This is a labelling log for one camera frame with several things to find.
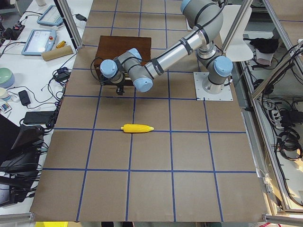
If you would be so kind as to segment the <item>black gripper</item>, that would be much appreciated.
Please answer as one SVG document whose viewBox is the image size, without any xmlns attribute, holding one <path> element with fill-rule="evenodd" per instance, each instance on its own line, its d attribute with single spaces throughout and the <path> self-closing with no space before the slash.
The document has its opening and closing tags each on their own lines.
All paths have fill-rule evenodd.
<svg viewBox="0 0 303 227">
<path fill-rule="evenodd" d="M 117 84 L 116 93 L 118 95 L 123 95 L 124 94 L 124 84 Z"/>
</svg>

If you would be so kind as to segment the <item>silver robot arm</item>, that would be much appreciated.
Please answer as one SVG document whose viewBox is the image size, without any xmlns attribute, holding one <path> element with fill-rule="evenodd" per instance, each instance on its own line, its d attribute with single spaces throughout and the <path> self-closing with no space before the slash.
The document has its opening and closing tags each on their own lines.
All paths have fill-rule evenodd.
<svg viewBox="0 0 303 227">
<path fill-rule="evenodd" d="M 232 61 L 218 54 L 214 44 L 223 25 L 223 8 L 212 0 L 184 0 L 180 11 L 191 28 L 190 33 L 150 60 L 144 60 L 136 48 L 112 60 L 102 60 L 98 77 L 100 84 L 114 85 L 116 92 L 122 95 L 125 77 L 129 77 L 136 90 L 145 93 L 152 88 L 154 79 L 184 57 L 196 53 L 197 59 L 209 72 L 203 83 L 204 90 L 209 94 L 219 94 L 233 69 Z"/>
</svg>

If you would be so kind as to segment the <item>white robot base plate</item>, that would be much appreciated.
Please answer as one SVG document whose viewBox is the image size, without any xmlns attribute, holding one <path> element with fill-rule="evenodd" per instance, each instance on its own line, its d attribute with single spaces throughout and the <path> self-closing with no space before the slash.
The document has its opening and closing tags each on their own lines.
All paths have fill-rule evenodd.
<svg viewBox="0 0 303 227">
<path fill-rule="evenodd" d="M 208 79 L 208 72 L 193 72 L 198 101 L 233 101 L 228 78 L 221 85 L 214 85 Z"/>
</svg>

